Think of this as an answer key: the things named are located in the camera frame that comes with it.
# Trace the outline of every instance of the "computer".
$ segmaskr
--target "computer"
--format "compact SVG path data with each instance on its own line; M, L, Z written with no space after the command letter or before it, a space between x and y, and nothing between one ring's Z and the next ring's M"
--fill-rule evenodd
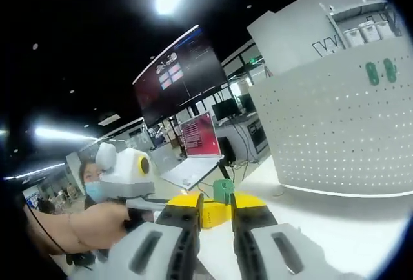
M254 102L252 101L250 94L243 94L238 98L241 101L241 105L243 105L247 113L256 111L256 107L254 106Z
M191 190L216 168L223 155L209 112L189 119L180 127L188 158L161 177Z
M225 117L231 117L233 115L240 114L237 103L235 102L235 99L233 98L230 98L218 104L212 105L212 109L215 113L215 117L217 118L217 121Z

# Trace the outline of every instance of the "white desk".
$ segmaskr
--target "white desk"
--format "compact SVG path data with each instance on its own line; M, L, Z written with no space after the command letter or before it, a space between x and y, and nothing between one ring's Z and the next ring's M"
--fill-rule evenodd
M342 272L371 277L398 244L413 208L413 197L347 198L280 187L272 157L238 187L262 198L278 223L290 223L324 249L326 260ZM199 260L215 279L241 279L228 221L201 231Z

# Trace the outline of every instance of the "black hair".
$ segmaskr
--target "black hair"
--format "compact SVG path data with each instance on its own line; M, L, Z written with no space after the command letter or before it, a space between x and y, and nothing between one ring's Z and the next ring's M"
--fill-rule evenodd
M83 180L83 174L85 173L86 166L89 164L95 164L95 161L93 159L85 159L82 161L79 167L79 178L80 182L82 182L83 187L85 187L85 180Z

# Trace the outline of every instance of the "red screen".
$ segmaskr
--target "red screen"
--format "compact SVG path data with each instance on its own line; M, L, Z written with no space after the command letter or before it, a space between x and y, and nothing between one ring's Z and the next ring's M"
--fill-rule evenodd
M208 112L183 123L181 129L188 155L221 154Z

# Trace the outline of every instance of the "perforated panel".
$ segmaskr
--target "perforated panel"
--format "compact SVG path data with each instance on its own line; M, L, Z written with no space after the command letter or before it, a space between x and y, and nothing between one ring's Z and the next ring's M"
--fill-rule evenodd
M412 58L406 39L387 39L251 87L280 182L342 194L412 191ZM394 83L384 59L396 66ZM368 62L377 68L376 86Z

